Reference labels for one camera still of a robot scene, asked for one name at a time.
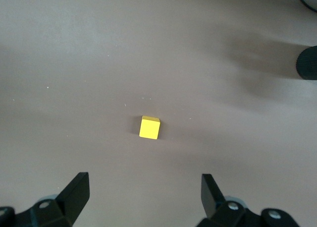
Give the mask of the yellow cube block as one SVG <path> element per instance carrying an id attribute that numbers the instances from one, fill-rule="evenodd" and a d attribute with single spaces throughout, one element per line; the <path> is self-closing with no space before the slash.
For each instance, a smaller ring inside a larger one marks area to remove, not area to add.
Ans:
<path id="1" fill-rule="evenodd" d="M 139 136 L 157 140 L 159 136 L 160 119 L 151 116 L 142 116 Z"/>

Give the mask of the black foam cylinder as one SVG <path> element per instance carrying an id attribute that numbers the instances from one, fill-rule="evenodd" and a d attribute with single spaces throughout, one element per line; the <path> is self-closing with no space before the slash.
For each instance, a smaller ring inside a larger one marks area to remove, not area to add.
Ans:
<path id="1" fill-rule="evenodd" d="M 299 54 L 296 70 L 304 80 L 317 81 L 317 46 L 308 47 Z"/>

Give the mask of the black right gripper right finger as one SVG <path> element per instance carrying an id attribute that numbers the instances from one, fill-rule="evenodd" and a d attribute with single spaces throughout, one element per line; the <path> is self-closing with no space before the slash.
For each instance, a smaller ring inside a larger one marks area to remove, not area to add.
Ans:
<path id="1" fill-rule="evenodd" d="M 201 177 L 201 201 L 206 213 L 196 227 L 300 227 L 280 209 L 263 209 L 260 215 L 235 199 L 226 199 L 211 174 Z"/>

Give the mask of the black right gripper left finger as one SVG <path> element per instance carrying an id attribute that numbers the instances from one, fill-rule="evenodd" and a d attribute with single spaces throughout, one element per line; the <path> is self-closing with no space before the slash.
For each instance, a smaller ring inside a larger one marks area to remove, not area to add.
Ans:
<path id="1" fill-rule="evenodd" d="M 89 198 L 89 173 L 80 172 L 55 198 L 42 199 L 24 212 L 0 206 L 0 227 L 73 227 Z"/>

